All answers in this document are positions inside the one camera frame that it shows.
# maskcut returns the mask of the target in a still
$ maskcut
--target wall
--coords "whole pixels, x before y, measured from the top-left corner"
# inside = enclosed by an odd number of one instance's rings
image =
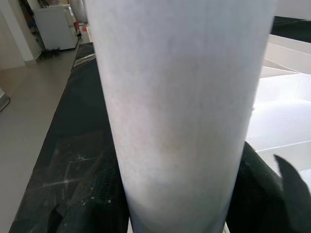
[[[276,16],[311,20],[311,1],[278,0]]]
[[[38,42],[35,40],[35,37],[31,34],[28,25],[25,21],[24,14],[21,10],[20,4],[18,0],[9,0],[9,4],[13,10],[13,13],[17,19],[17,22],[20,26],[20,29],[23,32],[23,35],[26,39],[26,42],[29,46],[29,49],[33,55],[33,59],[36,59],[38,55],[41,53],[41,47]]]
[[[0,32],[0,69],[24,66],[25,63],[23,61],[23,57],[20,54],[20,51],[1,12]]]
[[[0,12],[10,29],[23,61],[33,61],[40,53],[40,47],[30,33],[18,0],[0,0]]]
[[[37,0],[28,0],[27,2],[33,10],[41,8]]]

